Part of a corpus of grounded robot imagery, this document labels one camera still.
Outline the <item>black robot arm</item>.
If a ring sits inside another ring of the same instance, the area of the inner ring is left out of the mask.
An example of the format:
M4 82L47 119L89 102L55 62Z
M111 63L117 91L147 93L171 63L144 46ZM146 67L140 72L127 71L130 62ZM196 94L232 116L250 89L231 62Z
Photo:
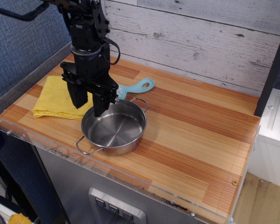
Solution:
M92 94L93 112L99 117L117 100L118 84L109 76L110 45L107 38L109 21L99 0L49 0L62 14L71 37L70 50L74 62L61 63L63 80L67 82L73 105L82 107Z

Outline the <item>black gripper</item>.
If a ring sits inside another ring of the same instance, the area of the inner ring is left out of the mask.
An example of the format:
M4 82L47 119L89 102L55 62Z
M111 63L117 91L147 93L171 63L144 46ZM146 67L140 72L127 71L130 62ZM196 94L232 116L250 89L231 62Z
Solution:
M78 109L88 102L87 93L92 93L94 116L100 117L118 98L119 85L109 76L110 44L99 43L90 50L71 45L70 50L74 62L63 62L61 67L71 101Z

